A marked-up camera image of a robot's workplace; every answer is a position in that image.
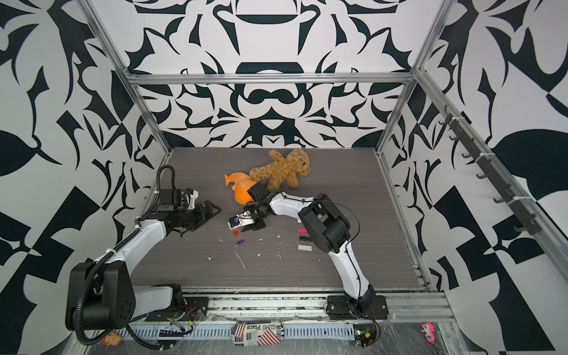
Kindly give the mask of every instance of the metal hook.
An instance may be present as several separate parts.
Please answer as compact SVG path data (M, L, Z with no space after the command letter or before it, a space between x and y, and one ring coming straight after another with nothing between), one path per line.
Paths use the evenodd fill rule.
M449 124L452 121L452 115L448 114L447 112L446 114L448 115L446 119L443 122L438 122L438 124L443 126L444 124Z

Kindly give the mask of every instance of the black and white patterned wall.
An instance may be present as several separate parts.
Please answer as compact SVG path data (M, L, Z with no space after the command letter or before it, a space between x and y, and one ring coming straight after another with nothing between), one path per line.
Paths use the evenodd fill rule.
M70 332L71 268L133 227L164 153L70 0L0 0L0 353Z
M564 1L459 0L428 73L564 233ZM385 158L412 236L473 354L568 353L568 285L417 88Z
M401 83L149 85L173 147L374 147Z
M408 72L441 0L99 0L131 73ZM146 86L171 146L374 147L396 84Z

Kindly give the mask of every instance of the white cable clip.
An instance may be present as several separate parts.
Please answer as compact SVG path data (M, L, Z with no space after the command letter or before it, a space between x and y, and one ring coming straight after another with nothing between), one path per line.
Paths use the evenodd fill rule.
M534 199L534 197L532 197L532 196L513 196L513 198L512 198L509 202L507 202L507 205L513 203L514 201L518 201L518 200L532 200L532 201L536 201L536 200Z
M475 159L475 162L477 162L481 157L487 156L487 155L495 155L495 153L480 153L479 156Z

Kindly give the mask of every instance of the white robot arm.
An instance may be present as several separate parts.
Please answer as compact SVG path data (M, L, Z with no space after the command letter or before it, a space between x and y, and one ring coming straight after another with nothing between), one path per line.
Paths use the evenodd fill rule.
M160 174L164 169L172 170L171 189L160 189ZM176 189L174 176L171 166L160 167L156 198L148 211L136 219L134 230L104 255L92 262L78 264L71 271L65 326L76 332L81 344L95 344L113 329L126 327L130 332L128 323L149 312L171 309L175 314L183 307L179 285L134 291L130 280L130 274L140 260L171 231L185 228L186 231L178 231L181 235L195 231L221 212L221 208L210 201L196 203L197 191ZM85 330L93 329L105 331L90 339Z
M276 191L270 193L257 183L248 191L254 202L244 207L242 214L229 218L230 229L244 227L258 230L266 226L264 219L269 215L284 215L303 223L314 244L327 253L343 283L345 293L350 297L347 307L327 309L332 318L366 318L372 311L375 291L363 275L353 254L349 222L339 211L335 202L326 195L298 197Z
M172 170L172 189L160 189L160 173L164 168ZM76 332L81 344L95 344L113 329L123 327L132 335L128 325L132 319L153 311L176 314L182 309L185 301L179 285L158 285L135 292L130 280L140 260L172 230L181 227L195 231L221 211L209 201L196 203L197 191L176 189L173 178L173 168L162 166L157 173L156 199L148 212L136 219L136 227L130 235L108 249L105 255L78 264L71 271L65 325ZM282 192L270 193L259 183L248 193L254 203L247 204L242 214L229 219L230 229L264 228L264 219L271 214L295 218L304 224L314 244L330 256L343 282L346 296L328 297L326 312L330 318L374 317L375 291L353 254L349 222L334 202L323 194L301 198ZM85 330L91 329L105 331L90 339ZM147 348L160 348L140 339L137 341Z

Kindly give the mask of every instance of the teddy bear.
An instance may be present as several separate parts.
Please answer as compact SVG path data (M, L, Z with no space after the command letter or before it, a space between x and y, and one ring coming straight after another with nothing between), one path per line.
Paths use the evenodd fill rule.
M280 184L286 180L292 188L298 187L298 177L296 173L307 176L312 171L310 168L310 158L301 149L293 149L284 158L278 151L270 151L268 155L274 159L268 165L254 168L249 176L254 181L269 179L268 190L274 192L280 188Z

